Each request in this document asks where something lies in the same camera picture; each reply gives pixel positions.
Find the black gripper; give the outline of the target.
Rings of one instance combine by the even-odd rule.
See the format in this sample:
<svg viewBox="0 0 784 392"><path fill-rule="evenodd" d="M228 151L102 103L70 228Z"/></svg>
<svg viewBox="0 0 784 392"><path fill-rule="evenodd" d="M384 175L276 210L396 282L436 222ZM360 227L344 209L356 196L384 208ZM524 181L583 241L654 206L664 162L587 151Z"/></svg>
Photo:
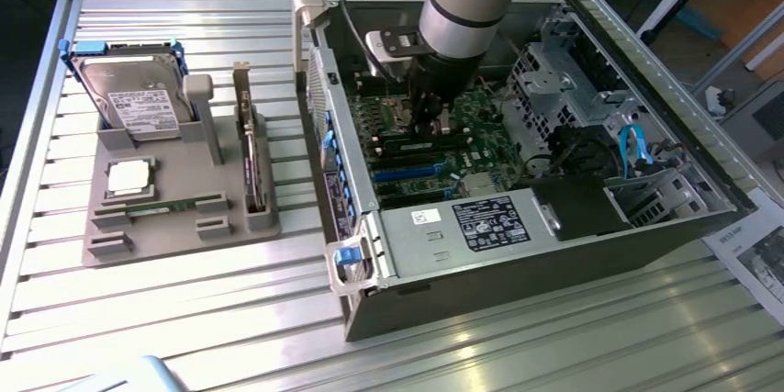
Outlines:
<svg viewBox="0 0 784 392"><path fill-rule="evenodd" d="M416 138L431 134L430 124L468 88L484 55L454 59L434 52L415 56L410 70L412 100L411 132Z"/></svg>

